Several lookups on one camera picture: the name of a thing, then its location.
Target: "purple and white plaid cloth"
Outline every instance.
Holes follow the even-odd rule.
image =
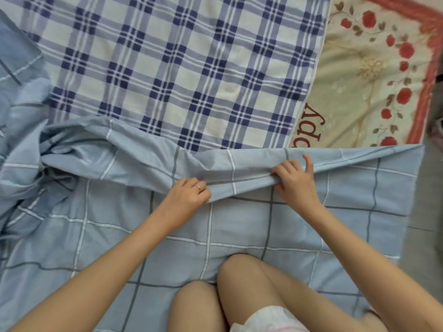
[[[278,148],[313,81],[329,0],[0,0],[36,42],[53,121],[124,120],[191,151]]]

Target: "red flower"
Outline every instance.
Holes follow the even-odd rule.
[[[390,119],[392,117],[391,110],[387,108],[383,108],[381,110],[381,117],[384,119]]]
[[[370,10],[365,11],[363,13],[362,22],[365,27],[373,28],[375,26],[375,23],[377,23],[377,20],[375,19],[375,13]]]
[[[399,104],[405,105],[411,99],[413,92],[409,87],[403,87],[397,94],[397,102]]]
[[[347,18],[344,18],[343,20],[341,20],[340,25],[342,27],[345,27],[346,29],[349,29],[352,26],[352,22]]]
[[[411,58],[414,52],[415,52],[414,47],[409,42],[403,42],[400,46],[400,49],[398,50],[400,56],[407,59]]]
[[[397,145],[397,140],[392,136],[386,136],[381,140],[380,145]]]
[[[387,44],[388,46],[393,46],[394,43],[395,43],[395,38],[394,38],[394,36],[389,35],[389,36],[386,38],[386,44]]]
[[[408,67],[409,67],[409,63],[408,63],[407,61],[401,61],[401,62],[400,62],[399,70],[400,70],[401,72],[404,72],[404,71],[407,70]]]

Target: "gray floor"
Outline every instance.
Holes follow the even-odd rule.
[[[435,86],[430,118],[443,110],[443,83]],[[400,268],[443,303],[443,266],[435,249],[443,223],[443,153],[428,139]]]

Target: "person's left arm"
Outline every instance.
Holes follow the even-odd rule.
[[[178,181],[139,227],[33,308],[9,332],[92,331],[147,255],[210,197],[205,182],[197,178]]]

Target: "white shorts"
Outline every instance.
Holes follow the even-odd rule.
[[[244,325],[234,323],[230,332],[309,332],[294,315],[280,306],[267,306],[253,313]]]

